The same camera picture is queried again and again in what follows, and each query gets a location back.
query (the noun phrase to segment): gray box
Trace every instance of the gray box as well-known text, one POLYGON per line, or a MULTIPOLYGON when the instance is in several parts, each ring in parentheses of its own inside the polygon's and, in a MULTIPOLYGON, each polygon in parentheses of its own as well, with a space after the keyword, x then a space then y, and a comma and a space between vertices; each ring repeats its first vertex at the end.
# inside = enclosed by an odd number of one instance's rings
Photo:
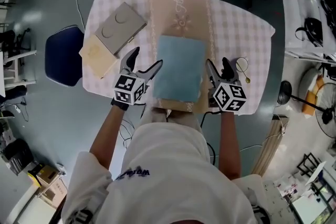
POLYGON ((95 35, 115 55, 145 26, 145 20, 124 2, 99 26, 95 35))

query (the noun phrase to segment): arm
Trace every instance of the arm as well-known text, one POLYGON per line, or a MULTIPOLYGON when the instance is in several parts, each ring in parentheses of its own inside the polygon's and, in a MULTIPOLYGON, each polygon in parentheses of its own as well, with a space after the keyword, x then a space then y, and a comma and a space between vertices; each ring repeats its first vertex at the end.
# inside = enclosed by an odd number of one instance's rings
POLYGON ((92 153, 98 162, 107 170, 111 164, 124 113, 125 111, 118 106, 112 106, 110 113, 107 115, 90 149, 90 153, 92 153))
POLYGON ((221 114, 219 170, 230 180, 240 178, 240 154, 233 112, 221 114))

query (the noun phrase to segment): checkered tablecloth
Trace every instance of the checkered tablecloth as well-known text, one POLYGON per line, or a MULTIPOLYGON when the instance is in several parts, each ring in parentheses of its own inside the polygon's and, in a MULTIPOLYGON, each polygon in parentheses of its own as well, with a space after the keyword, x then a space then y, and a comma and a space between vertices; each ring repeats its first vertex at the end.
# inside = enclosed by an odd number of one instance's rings
MULTIPOLYGON (((140 46, 140 53, 135 63, 135 69, 146 70, 153 61, 153 32, 155 22, 151 21, 151 6, 148 0, 94 0, 86 25, 85 39, 94 34, 99 25, 123 2, 128 3, 146 21, 147 26, 118 53, 120 59, 131 49, 140 46)), ((223 68, 222 58, 229 60, 245 57, 248 60, 246 75, 251 83, 246 84, 241 73, 240 80, 247 96, 246 104, 239 114, 253 114, 260 103, 264 92, 271 54, 271 36, 275 30, 266 21, 229 3, 220 0, 206 0, 211 43, 212 59, 215 59, 217 70, 223 68)), ((83 65, 83 87, 92 93, 107 97, 113 96, 113 81, 119 72, 120 64, 116 63, 102 79, 94 76, 89 66, 83 65)), ((142 97, 142 102, 149 102, 148 94, 142 97)))

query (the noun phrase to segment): navy chair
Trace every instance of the navy chair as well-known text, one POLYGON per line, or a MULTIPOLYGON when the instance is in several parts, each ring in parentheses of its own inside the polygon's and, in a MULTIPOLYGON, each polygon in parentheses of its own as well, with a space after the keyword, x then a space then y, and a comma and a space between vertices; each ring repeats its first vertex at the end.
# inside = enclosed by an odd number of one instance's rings
POLYGON ((45 72, 52 81, 73 87, 82 77, 82 58, 78 54, 83 47, 84 34, 77 25, 70 25, 47 39, 45 72))

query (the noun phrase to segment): white t-shirt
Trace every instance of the white t-shirt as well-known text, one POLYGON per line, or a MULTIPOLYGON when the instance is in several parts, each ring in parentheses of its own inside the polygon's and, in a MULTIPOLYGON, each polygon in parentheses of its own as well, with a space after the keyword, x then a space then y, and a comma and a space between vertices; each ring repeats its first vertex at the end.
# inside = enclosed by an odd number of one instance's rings
POLYGON ((210 163, 200 132, 149 123, 135 131, 115 181, 92 154, 79 154, 62 220, 75 223, 71 220, 86 208, 98 224, 257 223, 244 187, 242 179, 235 184, 210 163))

